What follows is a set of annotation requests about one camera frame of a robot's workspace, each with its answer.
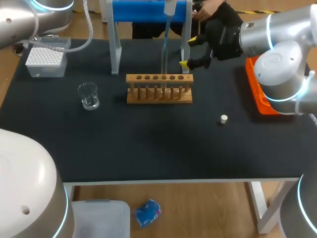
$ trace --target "black table surface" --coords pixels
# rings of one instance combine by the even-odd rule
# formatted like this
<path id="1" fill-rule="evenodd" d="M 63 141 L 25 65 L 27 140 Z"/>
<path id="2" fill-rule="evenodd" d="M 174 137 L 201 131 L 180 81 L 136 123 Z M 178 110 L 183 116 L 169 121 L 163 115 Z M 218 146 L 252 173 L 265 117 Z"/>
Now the black table surface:
<path id="1" fill-rule="evenodd" d="M 84 43 L 72 40 L 72 47 Z M 315 160 L 308 115 L 262 116 L 245 58 L 213 61 L 194 74 L 191 105 L 127 105 L 127 73 L 159 73 L 162 41 L 122 40 L 119 75 L 109 45 L 94 40 L 68 54 L 64 78 L 32 78 L 27 52 L 0 110 L 0 127 L 41 143 L 64 182 L 299 177 Z M 179 41 L 168 43 L 169 73 L 180 73 Z M 204 47 L 192 49 L 197 58 Z M 86 111 L 79 84 L 97 84 L 100 107 Z M 218 124 L 222 114 L 228 122 Z"/>

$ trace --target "orange box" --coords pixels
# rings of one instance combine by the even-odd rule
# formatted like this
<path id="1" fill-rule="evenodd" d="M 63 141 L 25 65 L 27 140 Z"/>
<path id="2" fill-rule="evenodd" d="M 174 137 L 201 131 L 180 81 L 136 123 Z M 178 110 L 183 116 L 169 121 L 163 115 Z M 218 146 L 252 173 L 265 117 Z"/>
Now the orange box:
<path id="1" fill-rule="evenodd" d="M 263 115 L 279 115 L 271 105 L 269 104 L 266 96 L 264 95 L 257 78 L 254 75 L 254 65 L 259 57 L 247 58 L 246 60 L 246 71 L 248 74 L 249 83 L 252 89 L 254 99 L 257 103 L 259 112 Z"/>

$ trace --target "blue rack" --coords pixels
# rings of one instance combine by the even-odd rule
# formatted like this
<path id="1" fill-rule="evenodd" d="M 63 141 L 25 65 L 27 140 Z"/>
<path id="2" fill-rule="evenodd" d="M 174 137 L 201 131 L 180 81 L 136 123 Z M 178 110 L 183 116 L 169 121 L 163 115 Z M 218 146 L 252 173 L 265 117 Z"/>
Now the blue rack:
<path id="1" fill-rule="evenodd" d="M 115 22 L 166 22 L 165 1 L 113 1 Z M 186 1 L 178 1 L 172 22 L 186 21 Z"/>

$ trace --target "blue plastic bag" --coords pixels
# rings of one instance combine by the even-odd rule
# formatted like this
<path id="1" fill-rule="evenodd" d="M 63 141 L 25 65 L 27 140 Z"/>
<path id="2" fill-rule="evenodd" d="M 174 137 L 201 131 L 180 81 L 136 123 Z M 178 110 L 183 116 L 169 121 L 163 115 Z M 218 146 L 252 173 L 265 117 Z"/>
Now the blue plastic bag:
<path id="1" fill-rule="evenodd" d="M 140 227 L 143 228 L 155 221 L 162 214 L 162 211 L 159 204 L 150 199 L 142 207 L 135 209 L 133 214 L 139 222 Z"/>

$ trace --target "wooden test tube rack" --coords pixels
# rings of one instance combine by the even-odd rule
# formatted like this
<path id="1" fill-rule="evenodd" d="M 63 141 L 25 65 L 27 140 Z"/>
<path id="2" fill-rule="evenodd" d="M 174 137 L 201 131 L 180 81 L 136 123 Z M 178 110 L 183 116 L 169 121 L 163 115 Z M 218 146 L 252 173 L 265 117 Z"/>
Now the wooden test tube rack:
<path id="1" fill-rule="evenodd" d="M 128 104 L 179 104 L 192 103 L 192 74 L 127 74 L 126 82 L 130 85 L 127 95 Z M 166 84 L 185 84 L 166 87 Z"/>

